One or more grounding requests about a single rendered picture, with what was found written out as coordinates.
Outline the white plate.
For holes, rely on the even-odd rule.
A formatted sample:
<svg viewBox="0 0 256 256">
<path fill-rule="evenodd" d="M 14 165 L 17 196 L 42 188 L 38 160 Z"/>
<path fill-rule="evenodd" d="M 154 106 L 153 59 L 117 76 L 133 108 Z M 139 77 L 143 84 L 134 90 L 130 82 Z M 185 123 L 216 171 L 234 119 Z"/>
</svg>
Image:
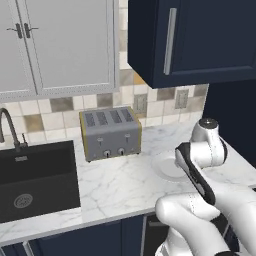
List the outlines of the white plate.
<svg viewBox="0 0 256 256">
<path fill-rule="evenodd" d="M 189 181 L 185 172 L 176 165 L 175 156 L 169 152 L 156 155 L 151 161 L 151 167 L 158 177 L 166 181 L 173 183 Z"/>
</svg>

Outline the dark curved tap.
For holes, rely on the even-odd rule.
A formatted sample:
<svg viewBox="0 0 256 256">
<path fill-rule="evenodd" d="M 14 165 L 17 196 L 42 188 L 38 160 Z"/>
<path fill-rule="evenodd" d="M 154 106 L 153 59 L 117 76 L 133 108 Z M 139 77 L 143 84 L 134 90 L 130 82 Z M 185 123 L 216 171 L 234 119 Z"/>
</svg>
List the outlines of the dark curved tap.
<svg viewBox="0 0 256 256">
<path fill-rule="evenodd" d="M 27 143 L 26 139 L 24 138 L 24 136 L 23 136 L 23 138 L 24 138 L 23 142 L 20 142 L 18 140 L 16 130 L 15 130 L 14 124 L 12 122 L 12 118 L 6 108 L 0 108 L 0 143 L 5 142 L 4 135 L 3 135 L 3 129 L 2 129 L 2 116 L 5 116 L 7 119 L 7 123 L 9 125 L 10 132 L 11 132 L 11 135 L 13 138 L 14 148 L 17 152 L 20 152 L 23 148 L 26 148 L 28 146 L 28 143 Z"/>
</svg>

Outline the grey wall socket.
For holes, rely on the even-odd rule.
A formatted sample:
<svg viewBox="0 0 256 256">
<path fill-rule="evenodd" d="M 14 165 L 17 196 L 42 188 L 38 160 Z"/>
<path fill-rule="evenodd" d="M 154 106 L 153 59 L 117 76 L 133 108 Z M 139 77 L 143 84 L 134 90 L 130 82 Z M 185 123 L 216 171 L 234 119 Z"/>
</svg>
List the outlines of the grey wall socket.
<svg viewBox="0 0 256 256">
<path fill-rule="evenodd" d="M 189 90 L 178 90 L 176 96 L 176 109 L 183 109 L 187 106 Z"/>
<path fill-rule="evenodd" d="M 136 114 L 142 114 L 147 111 L 147 95 L 140 94 L 134 96 L 133 110 Z"/>
</svg>

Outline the black sink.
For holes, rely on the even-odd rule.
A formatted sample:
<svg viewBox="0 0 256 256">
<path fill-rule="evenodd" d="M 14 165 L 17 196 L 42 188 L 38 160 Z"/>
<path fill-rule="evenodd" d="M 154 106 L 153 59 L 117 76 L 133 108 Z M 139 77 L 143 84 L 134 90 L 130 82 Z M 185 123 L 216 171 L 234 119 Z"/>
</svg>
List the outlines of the black sink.
<svg viewBox="0 0 256 256">
<path fill-rule="evenodd" d="M 0 151 L 0 223 L 79 206 L 72 141 Z"/>
</svg>

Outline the grey cupboard door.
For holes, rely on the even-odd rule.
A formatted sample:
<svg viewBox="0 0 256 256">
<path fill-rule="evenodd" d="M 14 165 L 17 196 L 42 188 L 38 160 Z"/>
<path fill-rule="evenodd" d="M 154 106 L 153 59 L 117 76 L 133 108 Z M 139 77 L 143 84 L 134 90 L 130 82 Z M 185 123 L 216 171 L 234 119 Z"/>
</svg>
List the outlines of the grey cupboard door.
<svg viewBox="0 0 256 256">
<path fill-rule="evenodd" d="M 117 0 L 16 0 L 36 94 L 58 98 L 118 89 Z"/>
<path fill-rule="evenodd" d="M 15 24 L 19 23 L 23 38 L 19 39 Z M 0 0 L 0 101 L 22 101 L 36 95 L 16 0 Z"/>
</svg>

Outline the grey four-slot toaster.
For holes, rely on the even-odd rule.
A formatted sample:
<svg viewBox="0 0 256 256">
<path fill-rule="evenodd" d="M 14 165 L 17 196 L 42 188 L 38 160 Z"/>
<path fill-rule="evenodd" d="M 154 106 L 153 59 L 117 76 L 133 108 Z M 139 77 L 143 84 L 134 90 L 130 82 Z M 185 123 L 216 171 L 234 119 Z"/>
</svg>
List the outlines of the grey four-slot toaster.
<svg viewBox="0 0 256 256">
<path fill-rule="evenodd" d="M 81 111 L 79 119 L 87 162 L 141 152 L 142 125 L 130 106 Z"/>
</svg>

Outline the navy wall cupboard door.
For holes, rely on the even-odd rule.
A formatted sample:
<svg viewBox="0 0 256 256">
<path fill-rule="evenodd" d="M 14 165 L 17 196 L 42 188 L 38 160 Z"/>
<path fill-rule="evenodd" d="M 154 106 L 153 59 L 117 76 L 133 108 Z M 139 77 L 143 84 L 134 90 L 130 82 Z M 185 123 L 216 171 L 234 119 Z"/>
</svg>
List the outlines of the navy wall cupboard door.
<svg viewBox="0 0 256 256">
<path fill-rule="evenodd" d="M 164 60 L 170 8 L 177 8 L 170 74 Z M 256 0 L 159 0 L 153 86 L 256 78 Z"/>
</svg>

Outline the navy fridge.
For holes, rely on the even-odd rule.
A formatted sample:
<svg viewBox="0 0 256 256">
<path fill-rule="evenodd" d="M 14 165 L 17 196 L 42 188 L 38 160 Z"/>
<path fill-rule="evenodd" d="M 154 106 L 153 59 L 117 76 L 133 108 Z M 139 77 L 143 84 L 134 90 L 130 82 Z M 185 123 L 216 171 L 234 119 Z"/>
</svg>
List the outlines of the navy fridge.
<svg viewBox="0 0 256 256">
<path fill-rule="evenodd" d="M 203 117 L 215 119 L 220 136 L 256 168 L 256 79 L 210 84 Z"/>
</svg>

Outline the navy base cupboard door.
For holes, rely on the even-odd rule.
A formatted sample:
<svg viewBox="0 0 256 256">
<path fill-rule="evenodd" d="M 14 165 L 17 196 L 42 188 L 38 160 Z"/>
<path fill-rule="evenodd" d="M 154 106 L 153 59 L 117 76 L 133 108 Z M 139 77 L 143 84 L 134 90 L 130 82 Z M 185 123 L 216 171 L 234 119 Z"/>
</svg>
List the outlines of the navy base cupboard door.
<svg viewBox="0 0 256 256">
<path fill-rule="evenodd" d="M 122 220 L 122 256 L 140 256 L 143 216 Z"/>
<path fill-rule="evenodd" d="M 121 222 L 30 240 L 35 256 L 121 256 Z"/>
</svg>

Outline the dark dishwasher front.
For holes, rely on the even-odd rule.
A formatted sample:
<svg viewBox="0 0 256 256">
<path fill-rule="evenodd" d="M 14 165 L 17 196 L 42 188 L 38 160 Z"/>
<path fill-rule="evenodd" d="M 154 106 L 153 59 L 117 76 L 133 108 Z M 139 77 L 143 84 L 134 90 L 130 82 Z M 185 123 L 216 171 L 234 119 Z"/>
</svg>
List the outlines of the dark dishwasher front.
<svg viewBox="0 0 256 256">
<path fill-rule="evenodd" d="M 143 218 L 140 256 L 155 256 L 156 250 L 167 237 L 168 229 L 154 213 L 146 214 Z"/>
</svg>

